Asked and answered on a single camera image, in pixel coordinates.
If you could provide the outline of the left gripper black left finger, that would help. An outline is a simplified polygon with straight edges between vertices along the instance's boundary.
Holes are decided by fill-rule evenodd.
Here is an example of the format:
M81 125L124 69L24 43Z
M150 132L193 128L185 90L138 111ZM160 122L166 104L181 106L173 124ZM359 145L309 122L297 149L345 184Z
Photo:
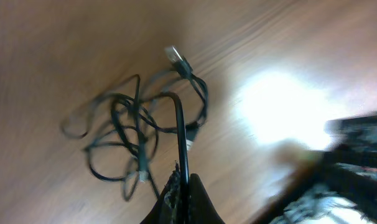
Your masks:
M175 170L160 197L141 224L178 224L181 221L180 208L180 169L178 163L175 163Z

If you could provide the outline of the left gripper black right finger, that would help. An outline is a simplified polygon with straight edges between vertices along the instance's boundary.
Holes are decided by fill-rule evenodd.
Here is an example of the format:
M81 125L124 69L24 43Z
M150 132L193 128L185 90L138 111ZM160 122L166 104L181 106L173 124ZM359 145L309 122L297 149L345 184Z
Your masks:
M224 224L198 174L190 175L190 224Z

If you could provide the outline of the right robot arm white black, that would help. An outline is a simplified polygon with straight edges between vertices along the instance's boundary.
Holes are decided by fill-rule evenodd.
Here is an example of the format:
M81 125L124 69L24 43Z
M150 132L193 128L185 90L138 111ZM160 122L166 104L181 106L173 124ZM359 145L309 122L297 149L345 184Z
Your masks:
M377 112L330 120L326 132L341 141L256 223L347 223L335 211L377 223Z

